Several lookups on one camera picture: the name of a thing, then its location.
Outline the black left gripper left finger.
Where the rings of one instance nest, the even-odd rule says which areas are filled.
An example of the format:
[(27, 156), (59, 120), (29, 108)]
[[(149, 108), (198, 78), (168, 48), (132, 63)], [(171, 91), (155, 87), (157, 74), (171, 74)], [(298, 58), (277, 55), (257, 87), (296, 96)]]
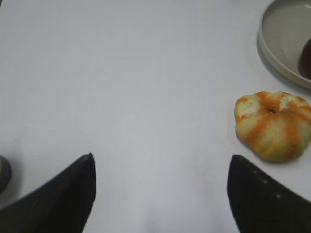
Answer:
[(96, 197), (93, 154), (0, 211), (2, 233), (81, 233)]

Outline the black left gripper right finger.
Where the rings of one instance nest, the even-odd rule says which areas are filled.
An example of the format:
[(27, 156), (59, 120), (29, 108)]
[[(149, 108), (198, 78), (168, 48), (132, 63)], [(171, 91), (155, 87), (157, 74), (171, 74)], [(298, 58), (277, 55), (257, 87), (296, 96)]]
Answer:
[(311, 203), (241, 155), (231, 158), (227, 195), (241, 233), (311, 231)]

